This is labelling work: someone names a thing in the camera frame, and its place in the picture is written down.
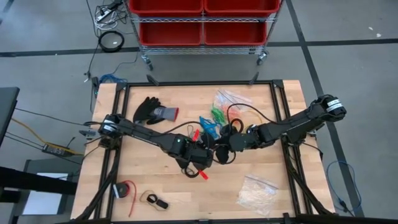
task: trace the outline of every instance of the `glove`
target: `glove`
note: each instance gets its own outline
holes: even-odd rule
[[[147,97],[144,100],[144,102],[142,102],[141,105],[138,106],[136,112],[134,113],[134,116],[132,117],[132,121],[136,123],[147,119],[151,119],[152,116],[150,115],[150,113],[154,111],[158,106],[160,106],[158,98]]]

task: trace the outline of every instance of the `wooden tabletop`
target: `wooden tabletop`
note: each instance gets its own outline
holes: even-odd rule
[[[284,85],[290,113],[295,114],[304,110],[306,105],[300,82],[287,80],[284,81]],[[220,88],[252,99],[254,107],[268,118],[276,120],[269,85],[134,87],[131,88],[126,118],[132,119],[136,108],[147,96],[158,97],[162,105],[167,107],[180,108],[176,122],[163,121],[148,126],[158,132],[166,131],[186,121],[198,121],[199,116],[210,118],[211,105]],[[107,114],[111,113],[114,94],[115,84],[100,86],[93,121],[102,121]],[[119,111],[122,108],[123,95],[121,93]],[[242,120],[245,125],[266,123],[263,118],[260,121],[255,113],[244,113]],[[174,133],[187,135],[187,127],[181,127]],[[313,138],[308,137],[306,141],[308,144],[317,146]],[[89,144],[85,153],[89,153],[97,145],[98,141]],[[306,145],[300,146],[300,150],[308,187],[325,208],[333,212],[333,201],[318,151]],[[96,193],[103,157],[104,150],[100,148],[84,160],[72,218],[82,213]],[[205,172],[209,176],[208,180],[201,177],[189,179],[181,173],[176,161],[162,152],[160,148],[134,138],[124,137],[118,182],[131,180],[137,185],[137,202],[129,218],[132,195],[115,199],[112,221],[264,218],[236,203],[244,176],[248,174],[266,179],[279,188],[269,218],[280,218],[285,212],[294,217],[280,141],[264,149],[238,152],[236,160],[232,164],[222,166],[213,163]],[[138,199],[146,190],[153,190],[158,196],[169,202],[169,209],[160,212],[154,207],[140,202]],[[305,207],[302,202],[302,193],[301,190],[297,191],[300,208],[303,211]],[[108,194],[109,192],[104,195],[103,216],[106,211]]]

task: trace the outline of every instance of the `red bin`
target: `red bin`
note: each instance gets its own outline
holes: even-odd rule
[[[130,10],[141,17],[201,16],[202,0],[130,0]]]
[[[207,22],[206,45],[263,45],[266,42],[265,22]]]
[[[207,16],[267,17],[279,10],[279,0],[205,0]]]
[[[140,42],[146,46],[194,46],[201,44],[199,22],[141,22]]]

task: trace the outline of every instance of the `gray floor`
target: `gray floor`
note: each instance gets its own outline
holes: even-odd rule
[[[92,8],[102,1],[90,0]],[[0,0],[0,9],[6,5]],[[307,41],[398,38],[396,24],[398,1],[394,0],[303,0],[294,8]],[[0,14],[0,52],[93,49],[96,38],[84,1],[14,1],[8,12]],[[129,26],[119,26],[131,32]],[[284,7],[276,25],[273,42],[298,41],[291,16]],[[126,35],[126,47],[137,46],[133,35]],[[256,66],[254,55],[153,56],[155,70],[149,72],[142,60],[123,65],[117,76],[130,82],[144,82],[151,73],[158,81],[248,80],[257,71],[261,79],[300,80],[307,103],[316,96],[314,84],[301,47],[269,47],[266,63]],[[336,123],[347,161],[355,168],[358,189],[366,217],[396,218],[395,145],[398,125],[398,44],[372,44],[309,47],[325,93],[338,96],[348,110],[347,117]],[[136,53],[96,55],[92,74],[112,72],[121,62],[134,60]],[[66,120],[90,120],[90,83],[83,83],[91,54],[9,57],[0,59],[0,86],[21,89],[17,107]],[[66,144],[83,151],[84,139],[78,126],[58,123],[20,111],[14,117],[37,130],[46,140]],[[9,132],[31,138],[20,126],[11,124]],[[336,160],[327,128],[318,133],[318,145],[325,153],[325,167]],[[22,170],[27,159],[52,156],[5,139],[0,148],[0,166]],[[336,191],[348,202],[339,168],[330,177]],[[11,206],[0,204],[0,223],[7,223]],[[52,220],[28,217],[20,223],[52,223]]]

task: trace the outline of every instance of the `metal shelf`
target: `metal shelf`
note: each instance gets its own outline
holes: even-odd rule
[[[147,55],[195,55],[195,54],[254,54],[264,53],[264,46],[242,46],[242,47],[217,47],[217,46],[199,46],[199,47],[146,47],[142,46],[141,52]]]
[[[269,17],[133,17],[132,22],[275,22]]]

